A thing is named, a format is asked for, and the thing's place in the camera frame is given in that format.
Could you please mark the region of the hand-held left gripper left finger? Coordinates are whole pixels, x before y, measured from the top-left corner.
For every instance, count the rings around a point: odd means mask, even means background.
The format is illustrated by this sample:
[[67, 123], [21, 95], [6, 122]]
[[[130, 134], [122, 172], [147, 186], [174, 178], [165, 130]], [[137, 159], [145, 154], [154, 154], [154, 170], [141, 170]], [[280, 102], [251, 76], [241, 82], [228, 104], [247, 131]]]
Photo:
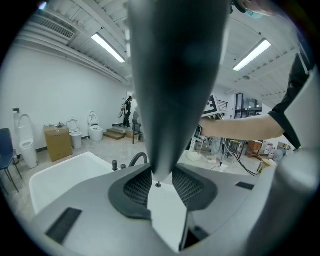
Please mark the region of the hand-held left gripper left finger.
[[175, 256], [178, 195], [156, 188], [149, 164], [73, 186], [33, 221], [41, 244], [64, 256]]

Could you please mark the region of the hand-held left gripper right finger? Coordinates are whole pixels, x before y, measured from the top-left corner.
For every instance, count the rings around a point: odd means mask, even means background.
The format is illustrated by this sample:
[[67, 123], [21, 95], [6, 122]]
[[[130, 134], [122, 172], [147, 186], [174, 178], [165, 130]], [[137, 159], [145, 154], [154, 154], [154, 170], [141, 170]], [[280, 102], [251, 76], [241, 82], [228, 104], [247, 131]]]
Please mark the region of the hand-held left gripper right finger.
[[260, 253], [262, 180], [177, 164], [172, 184], [186, 207], [181, 253]]

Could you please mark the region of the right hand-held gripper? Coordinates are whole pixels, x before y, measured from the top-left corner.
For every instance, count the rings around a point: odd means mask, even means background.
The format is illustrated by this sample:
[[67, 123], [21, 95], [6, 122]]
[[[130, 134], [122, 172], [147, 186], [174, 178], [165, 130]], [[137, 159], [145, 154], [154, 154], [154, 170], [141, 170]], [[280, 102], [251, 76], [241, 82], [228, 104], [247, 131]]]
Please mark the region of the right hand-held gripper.
[[214, 94], [210, 95], [209, 100], [205, 106], [204, 112], [201, 117], [202, 118], [212, 117], [214, 115], [219, 115], [221, 113], [222, 111], [219, 106], [218, 98]]

